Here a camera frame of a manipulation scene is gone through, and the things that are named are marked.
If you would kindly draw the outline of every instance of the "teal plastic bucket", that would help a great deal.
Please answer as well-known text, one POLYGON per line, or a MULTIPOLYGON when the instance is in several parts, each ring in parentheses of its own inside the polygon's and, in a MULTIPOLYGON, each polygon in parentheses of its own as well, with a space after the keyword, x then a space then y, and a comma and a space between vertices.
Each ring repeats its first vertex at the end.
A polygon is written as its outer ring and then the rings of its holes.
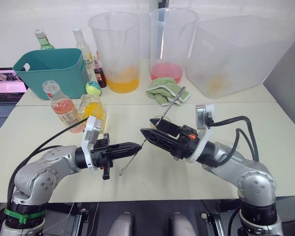
POLYGON ((82 52, 77 48, 28 52, 15 63, 13 70, 39 98, 45 100, 48 96, 42 84, 46 80, 56 81, 70 98, 80 98, 85 94, 85 84, 89 81, 82 52), (29 70, 21 71, 28 66, 29 70))

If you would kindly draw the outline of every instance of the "metal skewer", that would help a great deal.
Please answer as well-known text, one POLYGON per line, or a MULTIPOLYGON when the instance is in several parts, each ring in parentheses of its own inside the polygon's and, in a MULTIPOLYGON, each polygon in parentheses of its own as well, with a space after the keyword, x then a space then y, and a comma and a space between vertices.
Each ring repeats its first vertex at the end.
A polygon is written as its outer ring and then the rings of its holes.
MULTIPOLYGON (((158 126, 158 124, 161 122, 161 120, 164 118, 164 116, 166 115, 166 113, 169 111, 169 109, 172 107, 172 105, 180 98, 180 96, 182 95, 182 93, 186 90, 186 87, 182 87, 181 90, 176 94, 176 96, 174 97, 174 99, 172 100, 172 102, 170 103, 170 105, 168 106, 168 108, 166 109, 166 111, 163 113, 163 115, 161 116, 161 118, 158 120, 158 122, 156 123, 155 127, 158 126)), ((146 142, 147 139, 144 139, 143 143, 141 144, 141 146, 143 146, 143 144, 146 142)), ((122 176, 124 171, 128 168, 128 166, 130 165, 130 163, 133 161, 134 157, 138 154, 138 152, 136 154, 133 155, 133 157, 130 159, 130 161, 128 162, 128 164, 123 167, 120 171, 119 171, 119 176, 122 176)))

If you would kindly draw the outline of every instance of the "laptop screen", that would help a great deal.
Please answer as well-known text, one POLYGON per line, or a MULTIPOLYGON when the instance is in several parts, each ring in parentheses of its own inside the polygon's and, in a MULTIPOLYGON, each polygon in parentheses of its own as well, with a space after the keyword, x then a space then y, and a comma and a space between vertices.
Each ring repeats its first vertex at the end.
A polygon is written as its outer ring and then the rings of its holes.
POLYGON ((17 102, 26 85, 12 68, 0 68, 0 102, 17 102))

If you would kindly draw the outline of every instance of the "tennis ball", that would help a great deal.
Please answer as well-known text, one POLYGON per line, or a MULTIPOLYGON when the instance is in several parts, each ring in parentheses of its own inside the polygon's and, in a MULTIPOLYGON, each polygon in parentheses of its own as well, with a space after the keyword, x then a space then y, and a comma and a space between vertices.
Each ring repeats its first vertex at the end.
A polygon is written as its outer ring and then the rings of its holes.
POLYGON ((91 95, 99 96, 102 93, 102 90, 100 89, 98 82, 95 81, 87 82, 87 84, 85 85, 85 90, 87 91, 87 94, 91 95))

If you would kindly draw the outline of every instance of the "white table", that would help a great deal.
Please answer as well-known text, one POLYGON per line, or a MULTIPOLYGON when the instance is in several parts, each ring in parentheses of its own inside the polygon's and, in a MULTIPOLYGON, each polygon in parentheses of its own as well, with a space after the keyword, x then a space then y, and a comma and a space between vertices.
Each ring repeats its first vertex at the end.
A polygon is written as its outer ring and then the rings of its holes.
MULTIPOLYGON (((149 76, 148 63, 143 61, 140 67, 140 85, 139 87, 126 94, 115 93, 108 87, 102 89, 102 95, 100 99, 104 105, 130 105, 130 104, 157 104, 155 99, 151 99, 146 96, 145 90, 151 82, 149 76)), ((226 103, 226 102, 275 102, 275 99, 269 93, 269 91, 263 86, 255 86, 240 92, 236 92, 230 95, 226 95, 222 98, 210 99, 205 97, 199 90, 183 75, 179 85, 186 86, 191 96, 187 100, 188 104, 200 104, 200 103, 226 103)), ((73 99, 75 105, 79 106, 80 99, 73 99)), ((49 100, 42 100, 38 98, 31 89, 23 95, 17 106, 49 106, 49 100)))
MULTIPOLYGON (((106 105, 110 144, 144 139, 141 127, 149 118, 163 113, 159 105, 106 105)), ((168 113, 172 122, 195 127, 195 104, 174 106, 168 113)), ((253 124, 260 161, 277 181, 277 196, 295 195, 295 125, 276 102, 216 103, 215 121, 246 115, 253 124)), ((230 144, 235 128, 246 130, 244 122, 219 127, 212 142, 230 144)), ((15 167, 43 141, 64 128, 49 106, 18 106, 0 129, 0 202, 6 201, 7 185, 15 167)), ((64 133, 50 145, 80 145, 82 134, 64 133)), ((240 139, 238 149, 251 158, 240 139)), ((169 153, 146 143, 123 176, 119 170, 130 157, 114 161, 111 179, 103 180, 102 171, 82 170, 65 177, 50 202, 96 202, 173 199, 236 198, 236 188, 204 171, 200 164, 176 162, 169 153)))

